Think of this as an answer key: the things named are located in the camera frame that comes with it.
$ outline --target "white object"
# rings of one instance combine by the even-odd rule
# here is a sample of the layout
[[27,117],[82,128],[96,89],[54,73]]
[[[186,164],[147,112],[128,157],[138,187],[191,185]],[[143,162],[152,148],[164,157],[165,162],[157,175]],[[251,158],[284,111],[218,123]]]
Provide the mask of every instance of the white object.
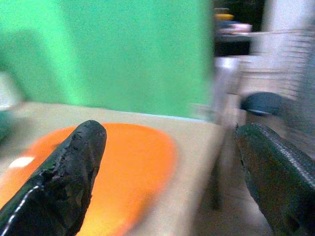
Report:
[[0,111],[9,110],[22,100],[22,95],[8,72],[0,72]]

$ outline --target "white wall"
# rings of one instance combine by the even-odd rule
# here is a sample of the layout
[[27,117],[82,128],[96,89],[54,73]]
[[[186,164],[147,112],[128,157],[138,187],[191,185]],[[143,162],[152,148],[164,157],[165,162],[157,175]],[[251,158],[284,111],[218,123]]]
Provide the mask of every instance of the white wall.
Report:
[[[264,31],[296,30],[306,26],[314,10],[314,0],[267,0],[263,17]],[[261,68],[276,68],[283,55],[290,33],[258,35],[253,38],[251,52],[264,56],[258,59]]]

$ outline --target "orange disc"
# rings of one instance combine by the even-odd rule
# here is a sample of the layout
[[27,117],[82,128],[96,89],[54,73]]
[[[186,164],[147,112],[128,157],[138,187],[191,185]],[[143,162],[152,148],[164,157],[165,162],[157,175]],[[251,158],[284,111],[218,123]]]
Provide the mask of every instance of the orange disc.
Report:
[[[123,235],[174,172],[175,146],[165,133],[134,124],[103,125],[107,130],[106,148],[78,236]],[[40,138],[12,162],[0,179],[0,208],[74,128]]]

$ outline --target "black rubber claw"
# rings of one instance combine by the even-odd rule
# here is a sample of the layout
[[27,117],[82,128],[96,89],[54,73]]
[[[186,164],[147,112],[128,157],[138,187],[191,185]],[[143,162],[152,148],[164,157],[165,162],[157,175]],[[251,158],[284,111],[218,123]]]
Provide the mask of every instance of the black rubber claw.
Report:
[[83,223],[106,144],[94,120],[79,125],[0,210],[0,236],[73,236]]

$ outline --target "gray floor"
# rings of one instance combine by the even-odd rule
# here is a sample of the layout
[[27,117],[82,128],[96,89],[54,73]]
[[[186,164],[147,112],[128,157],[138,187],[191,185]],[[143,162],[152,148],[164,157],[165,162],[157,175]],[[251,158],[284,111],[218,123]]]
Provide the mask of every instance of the gray floor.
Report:
[[222,146],[220,170],[221,208],[212,210],[213,181],[202,197],[194,219],[192,236],[271,236],[273,235],[258,205],[250,196],[244,181],[239,153],[228,131]]

